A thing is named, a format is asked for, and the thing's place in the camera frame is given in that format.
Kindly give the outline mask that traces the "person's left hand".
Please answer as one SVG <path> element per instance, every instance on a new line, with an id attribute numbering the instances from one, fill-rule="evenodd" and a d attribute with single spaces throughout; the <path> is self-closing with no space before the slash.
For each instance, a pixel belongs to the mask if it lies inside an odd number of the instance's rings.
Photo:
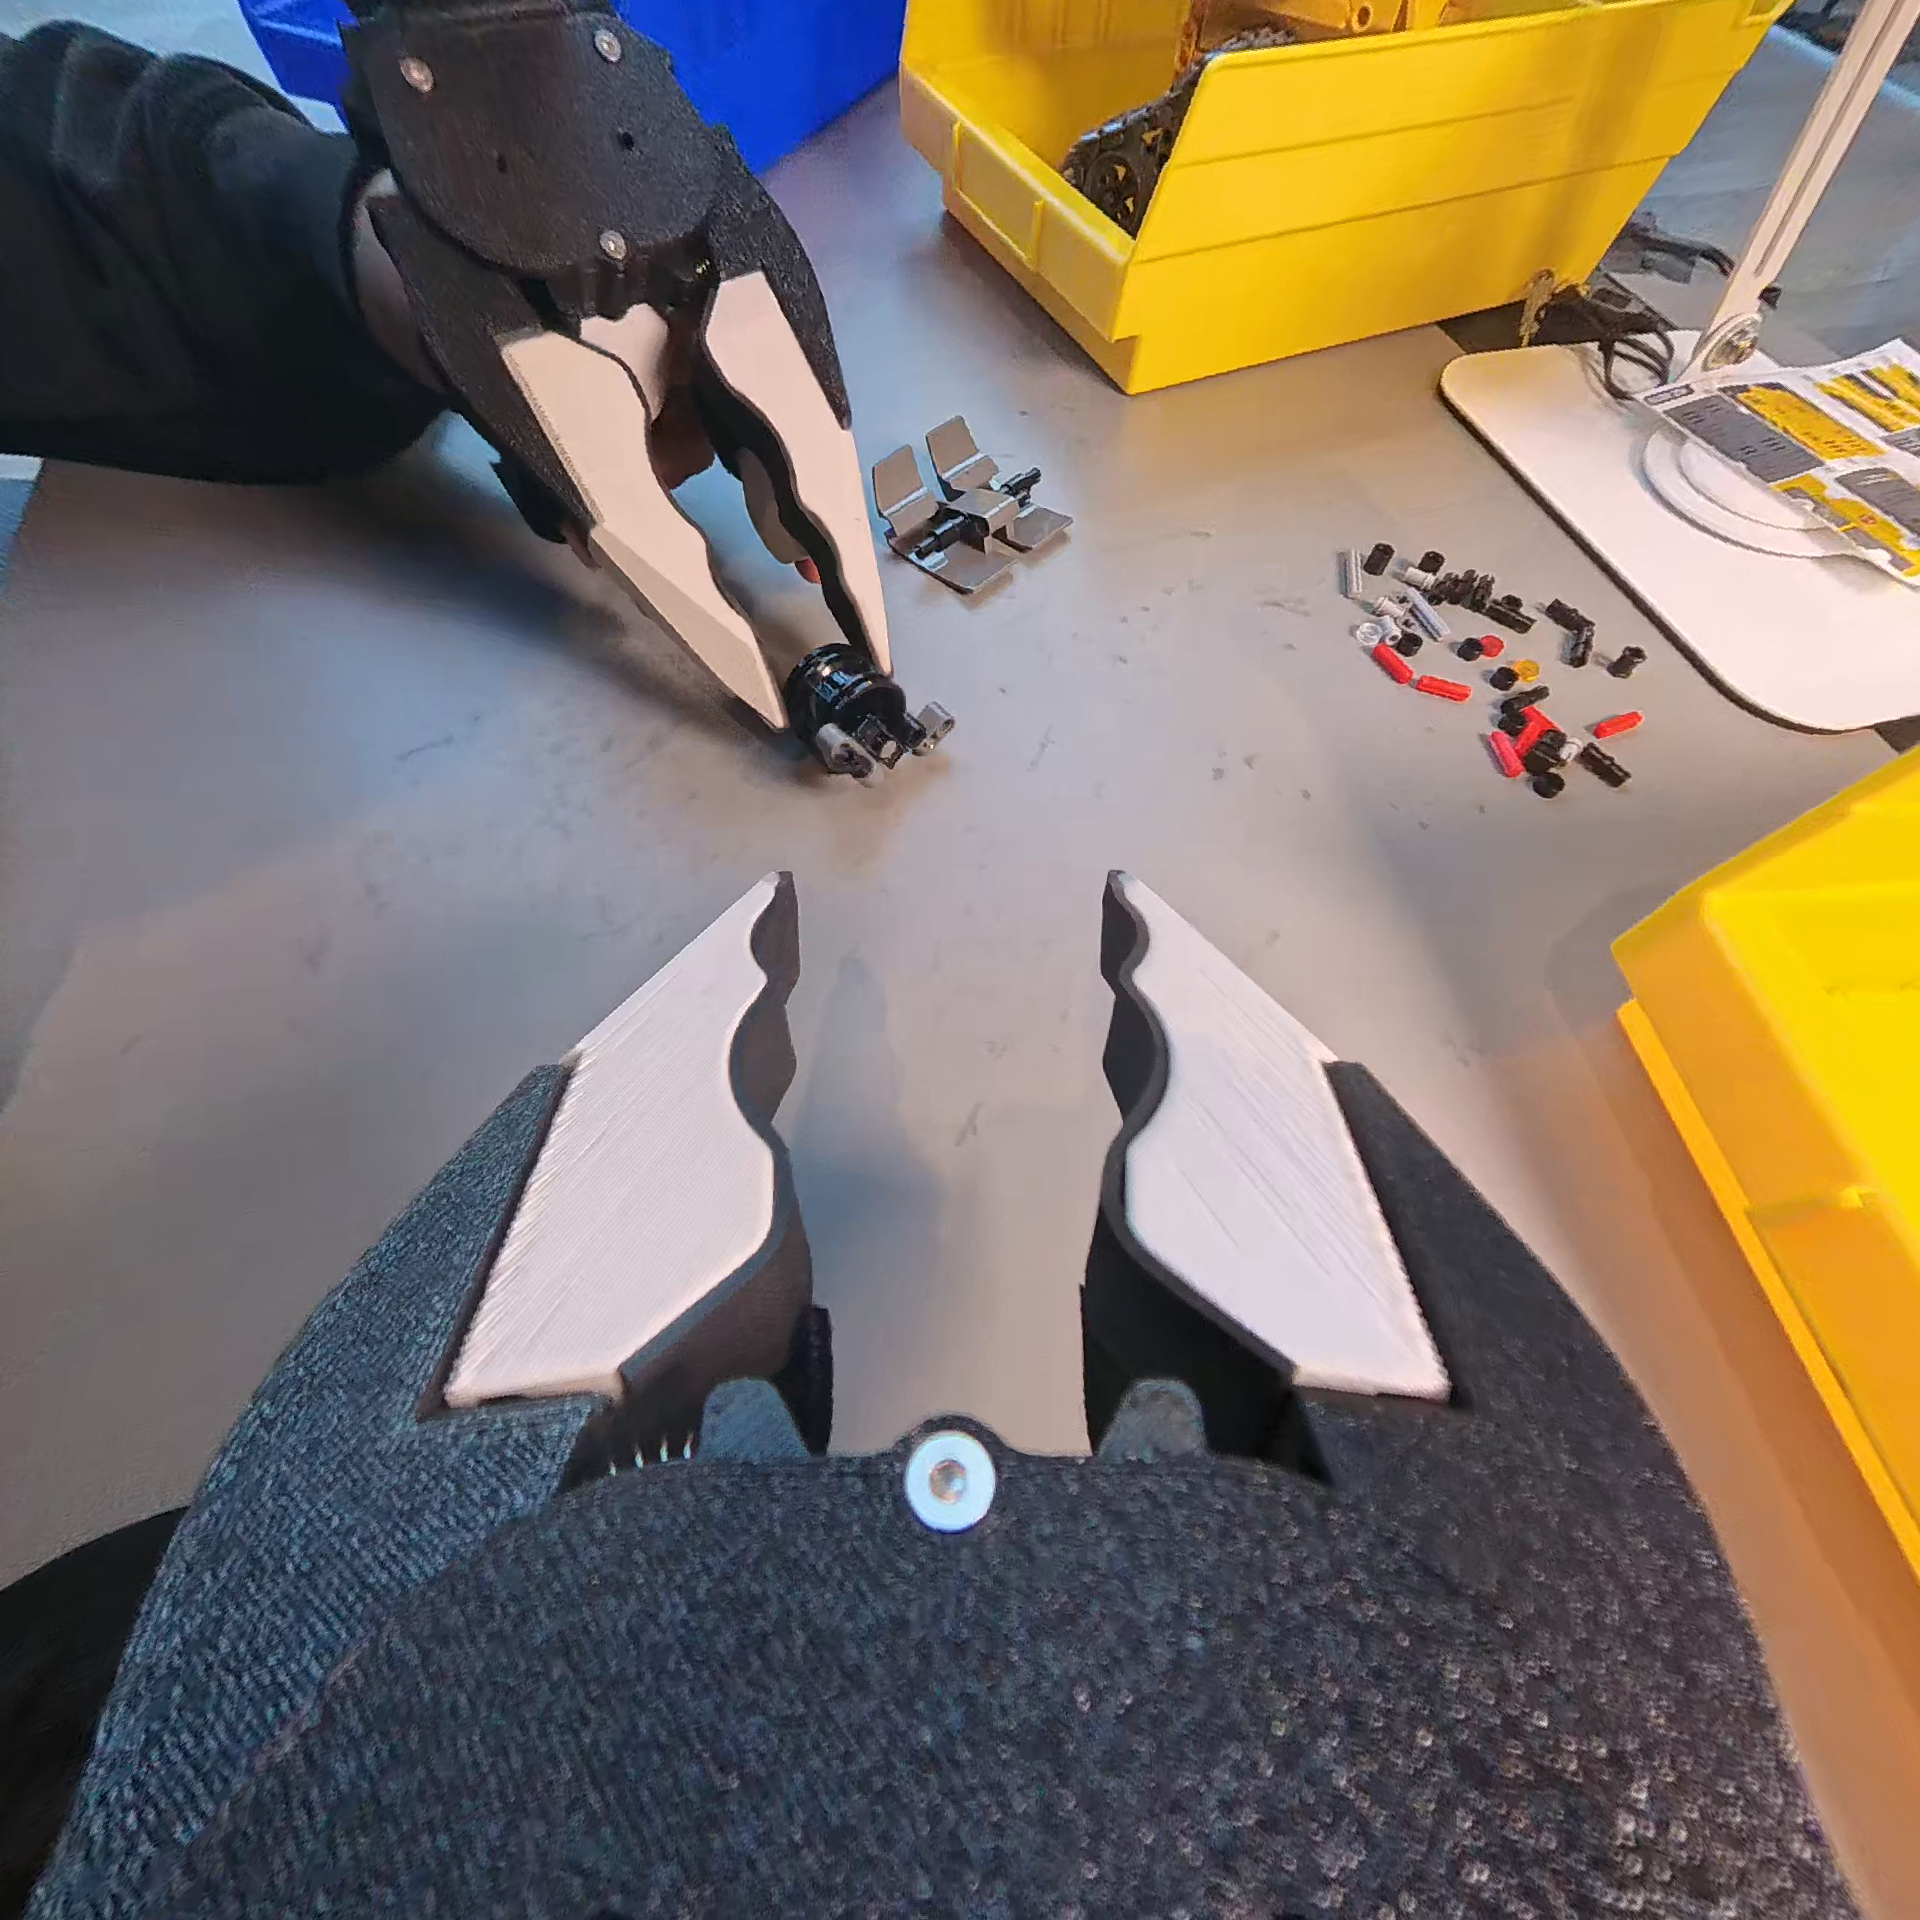
<path id="1" fill-rule="evenodd" d="M 667 493 L 678 493 L 716 463 L 716 448 L 691 386 L 670 386 L 646 433 L 647 460 Z"/>

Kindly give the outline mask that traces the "pile of small brick pieces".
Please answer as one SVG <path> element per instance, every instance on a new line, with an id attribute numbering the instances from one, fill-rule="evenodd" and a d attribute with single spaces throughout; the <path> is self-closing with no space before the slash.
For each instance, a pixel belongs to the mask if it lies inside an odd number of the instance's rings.
<path id="1" fill-rule="evenodd" d="M 1621 791 L 1621 749 L 1646 731 L 1626 702 L 1646 647 L 1606 648 L 1596 618 L 1496 571 L 1386 540 L 1341 546 L 1334 585 L 1358 655 L 1388 686 L 1459 709 L 1500 779 L 1552 801 L 1577 771 Z"/>

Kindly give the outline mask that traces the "black toy wheel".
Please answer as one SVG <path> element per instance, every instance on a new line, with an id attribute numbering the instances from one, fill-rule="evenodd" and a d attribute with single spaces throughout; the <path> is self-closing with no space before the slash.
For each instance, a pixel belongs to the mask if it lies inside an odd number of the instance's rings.
<path id="1" fill-rule="evenodd" d="M 791 731 L 813 747 L 813 732 L 836 706 L 888 705 L 907 709 L 907 696 L 873 654 L 852 641 L 829 641 L 809 650 L 789 672 L 783 700 Z"/>

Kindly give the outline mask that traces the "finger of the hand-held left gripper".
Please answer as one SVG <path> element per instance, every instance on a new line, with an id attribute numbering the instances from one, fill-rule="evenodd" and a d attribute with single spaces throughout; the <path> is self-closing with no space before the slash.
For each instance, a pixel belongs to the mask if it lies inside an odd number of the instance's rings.
<path id="1" fill-rule="evenodd" d="M 842 635 L 890 674 L 893 648 L 852 433 L 767 275 L 714 287 L 694 371 L 764 546 L 781 563 L 813 565 Z"/>
<path id="2" fill-rule="evenodd" d="M 717 582 L 705 534 L 663 485 L 651 428 L 669 395 L 667 319 L 585 319 L 509 339 L 502 360 L 585 505 L 587 542 L 627 595 L 775 732 L 781 689 Z"/>

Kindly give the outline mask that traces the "yellow black printed leaflet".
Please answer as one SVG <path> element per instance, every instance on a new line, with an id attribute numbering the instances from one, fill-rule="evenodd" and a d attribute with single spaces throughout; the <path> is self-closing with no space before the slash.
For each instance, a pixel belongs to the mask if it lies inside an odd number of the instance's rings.
<path id="1" fill-rule="evenodd" d="M 1640 405 L 1892 579 L 1917 582 L 1917 353 L 1765 358 L 1652 388 Z"/>

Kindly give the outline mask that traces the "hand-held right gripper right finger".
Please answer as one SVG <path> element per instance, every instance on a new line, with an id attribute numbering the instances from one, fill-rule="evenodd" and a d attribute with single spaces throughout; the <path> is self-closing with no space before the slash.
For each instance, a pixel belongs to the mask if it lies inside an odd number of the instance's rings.
<path id="1" fill-rule="evenodd" d="M 1452 1379 L 1336 1088 L 1336 1052 L 1134 874 L 1106 879 L 1117 1136 L 1081 1287 L 1094 1448 L 1143 1382 L 1212 1453 L 1309 1453 L 1306 1396 Z"/>

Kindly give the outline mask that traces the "blue plastic bin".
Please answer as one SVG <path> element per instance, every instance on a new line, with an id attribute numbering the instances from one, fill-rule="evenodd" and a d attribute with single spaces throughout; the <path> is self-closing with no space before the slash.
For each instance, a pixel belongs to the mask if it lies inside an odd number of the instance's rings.
<path id="1" fill-rule="evenodd" d="M 274 80 L 338 105 L 346 1 L 240 1 Z M 669 50 L 704 118 L 725 124 L 755 171 L 797 150 L 900 64 L 904 1 L 617 1 L 620 19 Z"/>

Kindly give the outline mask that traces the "grey panel brick assembly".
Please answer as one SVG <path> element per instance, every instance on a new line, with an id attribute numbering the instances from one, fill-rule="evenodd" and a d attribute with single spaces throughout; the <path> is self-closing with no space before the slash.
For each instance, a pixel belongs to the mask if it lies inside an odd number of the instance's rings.
<path id="1" fill-rule="evenodd" d="M 1015 558 L 1031 557 L 1073 526 L 1066 512 L 1036 499 L 1040 466 L 1002 471 L 982 450 L 966 418 L 926 433 L 930 475 L 911 445 L 873 466 L 874 508 L 891 553 L 952 590 L 990 588 Z"/>

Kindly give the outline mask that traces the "person's left forearm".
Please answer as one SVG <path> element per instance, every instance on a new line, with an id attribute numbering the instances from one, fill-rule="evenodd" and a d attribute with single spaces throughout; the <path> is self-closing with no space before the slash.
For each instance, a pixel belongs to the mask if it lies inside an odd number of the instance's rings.
<path id="1" fill-rule="evenodd" d="M 371 177 L 219 60 L 7 36 L 2 452 L 281 485 L 413 445 L 447 403 L 363 311 Z"/>

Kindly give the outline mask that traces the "yellow tracked robot model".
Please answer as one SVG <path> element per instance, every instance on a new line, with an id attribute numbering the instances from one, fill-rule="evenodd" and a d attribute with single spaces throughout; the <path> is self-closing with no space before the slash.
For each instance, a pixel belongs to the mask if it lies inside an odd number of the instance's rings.
<path id="1" fill-rule="evenodd" d="M 1128 235 L 1137 235 L 1205 71 L 1230 55 L 1321 40 L 1476 25 L 1491 1 L 1192 1 L 1172 77 L 1155 99 L 1083 133 L 1060 174 Z"/>

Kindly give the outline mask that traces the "yellow plastic bin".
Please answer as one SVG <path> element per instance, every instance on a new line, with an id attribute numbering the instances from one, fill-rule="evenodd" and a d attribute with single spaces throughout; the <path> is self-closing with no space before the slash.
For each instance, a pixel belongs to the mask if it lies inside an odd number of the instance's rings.
<path id="1" fill-rule="evenodd" d="M 1190 3 L 908 3 L 952 219 L 1126 394 L 1583 281 L 1786 3 L 1334 3 L 1195 74 L 1124 227 L 1062 164 L 1164 99 Z"/>
<path id="2" fill-rule="evenodd" d="M 1917 1566 L 1917 751 L 1614 944 L 1621 1026 Z"/>

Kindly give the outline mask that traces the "small grey connector assembly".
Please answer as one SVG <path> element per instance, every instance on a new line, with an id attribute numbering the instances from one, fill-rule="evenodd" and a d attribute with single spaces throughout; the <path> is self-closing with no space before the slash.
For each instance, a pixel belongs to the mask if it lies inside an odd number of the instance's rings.
<path id="1" fill-rule="evenodd" d="M 836 706 L 813 732 L 813 751 L 825 771 L 861 784 L 881 781 L 907 756 L 940 747 L 953 715 L 938 702 L 917 710 L 888 705 Z"/>

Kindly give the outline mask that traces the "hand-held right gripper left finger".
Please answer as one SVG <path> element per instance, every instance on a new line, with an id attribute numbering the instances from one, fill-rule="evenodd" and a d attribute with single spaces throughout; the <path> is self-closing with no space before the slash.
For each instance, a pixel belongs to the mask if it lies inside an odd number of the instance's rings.
<path id="1" fill-rule="evenodd" d="M 447 1410 L 587 1394 L 669 1454 L 717 1385 L 765 1379 L 828 1451 L 831 1323 L 775 1127 L 800 970 L 795 879 L 760 875 L 564 1056 Z"/>

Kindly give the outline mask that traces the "white booklet stand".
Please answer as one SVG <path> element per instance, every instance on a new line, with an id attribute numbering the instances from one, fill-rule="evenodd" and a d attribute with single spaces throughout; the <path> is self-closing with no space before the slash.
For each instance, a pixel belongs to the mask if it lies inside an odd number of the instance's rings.
<path id="1" fill-rule="evenodd" d="M 1763 289 L 1833 183 L 1916 12 L 1913 1 L 1863 3 L 1711 323 L 1681 333 L 1660 386 L 1765 358 Z M 1640 395 L 1615 395 L 1596 353 L 1529 344 L 1457 358 L 1440 394 L 1737 705 L 1804 732 L 1913 721 L 1916 585 L 1794 521 L 1786 501 Z"/>

